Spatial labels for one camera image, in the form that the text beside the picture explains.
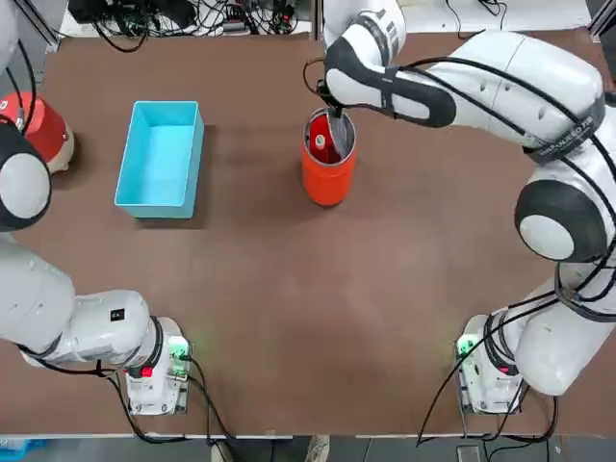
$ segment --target metal stand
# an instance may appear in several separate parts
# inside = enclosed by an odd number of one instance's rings
[[[594,15],[588,30],[593,41],[599,41],[599,37],[616,24],[616,0],[607,0]]]
[[[21,11],[23,16],[28,19],[32,27],[38,32],[43,40],[47,42],[52,51],[58,50],[60,41],[56,32],[49,26],[37,7],[31,0],[13,0],[13,3]]]

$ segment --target green light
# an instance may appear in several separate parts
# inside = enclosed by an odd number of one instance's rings
[[[467,354],[469,354],[469,351],[471,350],[471,348],[473,348],[476,342],[477,342],[476,335],[464,334],[462,337],[458,339],[456,343],[458,354],[461,356],[466,356]]]

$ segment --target red object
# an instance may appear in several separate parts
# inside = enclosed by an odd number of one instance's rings
[[[355,138],[355,128],[343,115],[348,130]],[[339,204],[347,196],[353,179],[355,143],[341,156],[334,147],[327,111],[316,111],[305,128],[301,163],[304,189],[312,200],[322,206]]]
[[[24,123],[28,119],[32,94],[29,91],[21,93],[24,107]],[[7,116],[13,122],[19,117],[19,100],[16,93],[11,93],[0,100],[0,114]],[[56,157],[64,144],[65,133],[64,120],[56,113],[47,102],[37,98],[35,113],[28,127],[26,139],[38,151],[46,163]]]

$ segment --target floor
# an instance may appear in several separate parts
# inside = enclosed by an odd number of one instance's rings
[[[373,439],[334,437],[327,462],[455,462],[460,447],[475,443],[458,438],[444,438],[415,448],[414,439]],[[509,446],[501,438],[492,443],[489,450]],[[271,461],[271,442],[250,441],[239,444],[239,462]],[[308,438],[295,438],[291,442],[274,445],[275,462],[303,462]],[[494,462],[611,462],[614,460],[616,441],[592,437],[556,437],[551,440],[550,459],[546,445],[540,444],[520,450],[502,451],[493,457]],[[194,441],[179,445],[149,446],[136,439],[88,439],[52,441],[44,449],[30,452],[24,462],[164,462],[178,457],[183,462],[209,462],[210,452],[205,442]],[[462,459],[463,462],[478,462],[477,459]]]
[[[594,13],[603,0],[587,0],[590,13]],[[59,28],[64,13],[65,0],[36,0],[40,12],[50,25]],[[33,65],[42,79],[45,42],[33,33],[29,24],[19,24],[21,37],[29,51]],[[602,39],[603,49],[610,64],[612,74],[616,75],[616,28]],[[27,73],[19,56],[13,57],[11,69],[20,86],[27,87]],[[11,91],[6,76],[0,76],[0,95]],[[492,444],[491,449],[508,446],[504,438]],[[308,445],[307,438],[295,438],[292,442],[279,442],[274,445],[275,462],[302,462]],[[398,462],[398,461],[451,461],[458,460],[459,447],[474,446],[470,441],[446,438],[426,443],[415,448],[414,439],[370,439],[353,437],[334,437],[331,442],[329,462]],[[249,462],[271,461],[271,443],[267,441],[242,442],[238,451],[241,460]],[[616,440],[594,437],[553,438],[550,444],[550,458],[547,458],[546,445],[536,445],[526,449],[500,452],[495,455],[495,462],[513,462],[517,460],[565,461],[576,462],[591,460],[593,462],[613,461],[616,453]],[[209,449],[202,441],[152,447],[136,439],[86,439],[52,441],[44,449],[38,449],[26,456],[25,462],[77,462],[90,460],[103,462],[108,460],[158,462],[179,458],[182,461],[208,462]],[[462,459],[471,462],[473,459]]]

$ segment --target orange cup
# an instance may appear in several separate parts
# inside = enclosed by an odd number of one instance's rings
[[[304,189],[312,200],[325,207],[341,203],[353,180],[357,158],[355,126],[346,114],[343,114],[343,121],[348,152],[334,150],[326,109],[315,111],[304,128],[301,153]]]

